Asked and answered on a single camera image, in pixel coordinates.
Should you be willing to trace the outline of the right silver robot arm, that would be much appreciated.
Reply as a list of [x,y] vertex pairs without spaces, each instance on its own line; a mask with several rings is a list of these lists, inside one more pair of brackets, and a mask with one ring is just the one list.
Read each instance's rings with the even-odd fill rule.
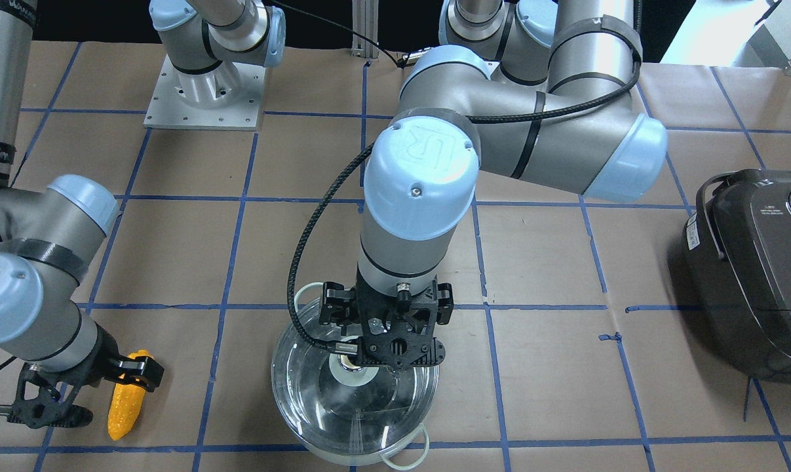
[[[153,27],[168,48],[185,101],[227,104],[240,90],[235,62],[281,62],[284,12],[261,1],[153,1]],[[164,368],[150,355],[119,353],[117,342],[71,296],[113,230],[113,194],[78,174],[42,192],[14,189],[14,139],[37,2],[0,1],[0,349],[23,365],[14,400],[0,416],[29,428],[83,427],[75,405],[86,385],[108,380],[152,392]]]

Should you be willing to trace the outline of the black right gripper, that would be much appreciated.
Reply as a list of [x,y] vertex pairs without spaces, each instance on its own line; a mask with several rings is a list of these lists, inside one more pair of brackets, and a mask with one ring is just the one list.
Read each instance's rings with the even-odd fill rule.
[[131,359],[119,355],[113,336],[99,325],[96,328],[98,341],[80,364],[60,372],[33,370],[32,364],[24,364],[8,422],[28,428],[86,427],[94,418],[93,412],[74,404],[83,386],[96,387],[107,380],[153,393],[161,385],[165,369],[152,356]]

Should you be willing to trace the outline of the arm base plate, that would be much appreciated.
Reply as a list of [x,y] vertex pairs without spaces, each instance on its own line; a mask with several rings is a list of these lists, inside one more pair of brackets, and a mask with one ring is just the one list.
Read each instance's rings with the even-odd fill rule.
[[493,74],[496,69],[499,67],[499,62],[485,62],[486,68],[488,69],[488,74]]
[[222,62],[200,75],[165,58],[144,119],[154,129],[257,131],[267,69]]

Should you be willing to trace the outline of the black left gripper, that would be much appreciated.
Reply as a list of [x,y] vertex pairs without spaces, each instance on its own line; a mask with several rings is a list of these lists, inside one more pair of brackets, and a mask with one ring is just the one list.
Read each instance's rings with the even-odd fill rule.
[[452,284],[437,280],[417,294],[399,290],[396,296],[378,292],[362,276],[355,288],[326,281],[321,287],[320,325],[359,325],[358,366],[387,368],[432,367],[446,358],[445,346],[434,336],[435,325],[448,325],[454,310]]

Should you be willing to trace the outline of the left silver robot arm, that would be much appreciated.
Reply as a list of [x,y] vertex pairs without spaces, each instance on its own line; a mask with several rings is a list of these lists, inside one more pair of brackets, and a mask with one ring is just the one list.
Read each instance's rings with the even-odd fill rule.
[[437,281],[479,171],[586,198],[631,203],[655,183],[665,126],[632,109],[643,46],[639,1],[446,1],[440,44],[414,65],[398,111],[326,192],[365,166],[353,288],[326,282],[320,325],[360,325],[355,340],[312,347],[358,366],[434,366],[454,305]]

